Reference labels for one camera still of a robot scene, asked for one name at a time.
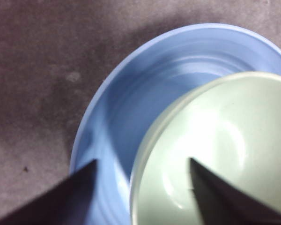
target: blue plate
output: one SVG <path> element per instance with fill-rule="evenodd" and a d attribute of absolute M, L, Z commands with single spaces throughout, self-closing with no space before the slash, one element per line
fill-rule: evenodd
<path fill-rule="evenodd" d="M 130 224 L 129 179 L 149 126 L 184 93 L 242 71 L 281 75 L 281 50 L 250 30 L 226 24 L 169 31 L 125 58 L 94 95 L 74 142 L 71 173 L 99 159 L 85 224 Z"/>

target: bowl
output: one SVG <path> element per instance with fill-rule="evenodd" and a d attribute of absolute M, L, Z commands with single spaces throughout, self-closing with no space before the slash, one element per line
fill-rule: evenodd
<path fill-rule="evenodd" d="M 216 78 L 254 70 L 281 75 L 281 50 L 252 31 L 227 24 L 171 30 L 125 58 L 91 100 L 73 146 L 70 173 L 99 159 L 85 224 L 130 224 L 134 158 L 167 106 Z"/>
<path fill-rule="evenodd" d="M 184 95 L 152 124 L 133 167 L 133 225 L 202 225 L 188 158 L 281 212 L 281 76 L 244 72 Z"/>

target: dark object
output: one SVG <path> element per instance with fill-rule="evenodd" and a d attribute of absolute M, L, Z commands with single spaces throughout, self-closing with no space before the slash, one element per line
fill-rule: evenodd
<path fill-rule="evenodd" d="M 0 225 L 80 225 L 96 180 L 94 160 L 55 188 L 0 220 Z"/>
<path fill-rule="evenodd" d="M 281 214 L 190 159 L 194 194 L 206 225 L 281 225 Z"/>

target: gray carpet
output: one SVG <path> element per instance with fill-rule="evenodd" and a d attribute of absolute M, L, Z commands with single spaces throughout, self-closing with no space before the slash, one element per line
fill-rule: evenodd
<path fill-rule="evenodd" d="M 0 216 L 67 175 L 83 113 L 125 56 L 205 22 L 281 48 L 281 0 L 0 0 Z"/>

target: pale green bowl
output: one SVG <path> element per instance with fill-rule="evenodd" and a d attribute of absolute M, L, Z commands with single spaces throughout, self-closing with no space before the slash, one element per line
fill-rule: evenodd
<path fill-rule="evenodd" d="M 281 76 L 217 79 L 157 118 L 133 166 L 133 225 L 203 224 L 190 191 L 189 157 L 281 212 Z"/>

